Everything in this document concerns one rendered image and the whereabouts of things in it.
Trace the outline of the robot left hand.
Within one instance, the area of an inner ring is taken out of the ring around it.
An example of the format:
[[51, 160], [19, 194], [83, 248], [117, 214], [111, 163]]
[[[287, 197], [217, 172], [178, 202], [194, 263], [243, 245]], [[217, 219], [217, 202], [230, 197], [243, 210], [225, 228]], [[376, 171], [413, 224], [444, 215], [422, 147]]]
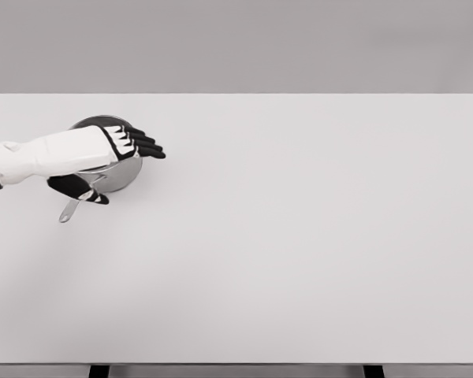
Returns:
[[93, 124], [42, 137], [32, 171], [70, 198], [107, 205], [109, 199], [76, 173], [146, 157], [164, 159], [166, 154], [145, 132], [124, 124]]

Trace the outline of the silver metal pot with handle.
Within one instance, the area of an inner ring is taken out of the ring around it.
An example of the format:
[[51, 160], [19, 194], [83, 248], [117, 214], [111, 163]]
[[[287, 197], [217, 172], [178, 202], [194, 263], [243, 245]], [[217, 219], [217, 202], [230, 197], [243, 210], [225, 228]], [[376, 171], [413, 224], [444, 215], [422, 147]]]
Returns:
[[[83, 119], [71, 126], [70, 129], [83, 128], [89, 125], [101, 127], [124, 125], [129, 127], [130, 123], [120, 117], [100, 115]], [[143, 159], [141, 157], [132, 158], [107, 166], [79, 171], [75, 173], [75, 176], [87, 182], [98, 193], [106, 195], [126, 188], [139, 175], [142, 165]]]

